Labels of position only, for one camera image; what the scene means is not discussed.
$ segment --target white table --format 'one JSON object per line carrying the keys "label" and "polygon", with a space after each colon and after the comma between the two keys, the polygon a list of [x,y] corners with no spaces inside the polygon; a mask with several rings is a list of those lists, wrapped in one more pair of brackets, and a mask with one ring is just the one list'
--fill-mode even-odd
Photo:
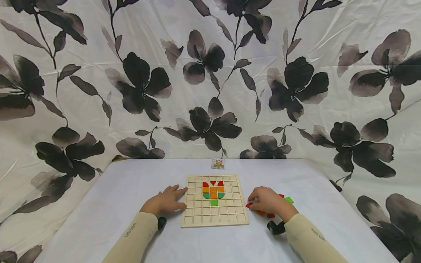
{"label": "white table", "polygon": [[[326,177],[304,160],[126,160],[110,164],[69,216],[36,263],[100,263],[142,204],[187,175],[238,174],[245,198],[269,186],[290,196],[325,238],[350,262],[397,262]],[[181,228],[181,215],[147,248],[145,263],[302,262],[285,235],[273,236],[267,218],[247,211],[248,226]]]}

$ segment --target wooden puzzle board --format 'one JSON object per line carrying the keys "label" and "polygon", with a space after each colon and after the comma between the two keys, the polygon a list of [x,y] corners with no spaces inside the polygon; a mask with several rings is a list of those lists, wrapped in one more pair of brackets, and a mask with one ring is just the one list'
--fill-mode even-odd
{"label": "wooden puzzle board", "polygon": [[237,175],[188,176],[187,187],[182,228],[249,224]]}

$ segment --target green puzzle piece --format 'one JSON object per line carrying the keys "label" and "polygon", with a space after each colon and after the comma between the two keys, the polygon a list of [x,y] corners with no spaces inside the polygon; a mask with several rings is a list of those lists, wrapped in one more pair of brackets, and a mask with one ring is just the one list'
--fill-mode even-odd
{"label": "green puzzle piece", "polygon": [[284,199],[287,200],[288,202],[290,202],[291,204],[294,203],[294,201],[291,199],[291,197],[285,197]]}

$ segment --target green square piece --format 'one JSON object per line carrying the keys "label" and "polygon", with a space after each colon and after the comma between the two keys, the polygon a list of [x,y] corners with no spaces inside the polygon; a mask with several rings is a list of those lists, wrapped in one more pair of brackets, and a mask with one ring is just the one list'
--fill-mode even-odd
{"label": "green square piece", "polygon": [[210,206],[218,206],[218,200],[217,199],[211,199],[210,200]]}
{"label": "green square piece", "polygon": [[291,199],[291,197],[285,197],[284,199],[287,200],[288,202],[290,202],[291,204],[294,203],[294,201]]}

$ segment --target beige sleeve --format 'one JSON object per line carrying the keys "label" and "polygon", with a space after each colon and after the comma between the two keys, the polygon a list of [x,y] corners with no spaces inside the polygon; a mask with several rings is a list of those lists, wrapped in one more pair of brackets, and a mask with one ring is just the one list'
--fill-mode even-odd
{"label": "beige sleeve", "polygon": [[146,246],[158,230],[158,219],[153,214],[139,212],[102,263],[139,263]]}
{"label": "beige sleeve", "polygon": [[346,263],[310,220],[297,214],[285,224],[287,238],[305,263]]}

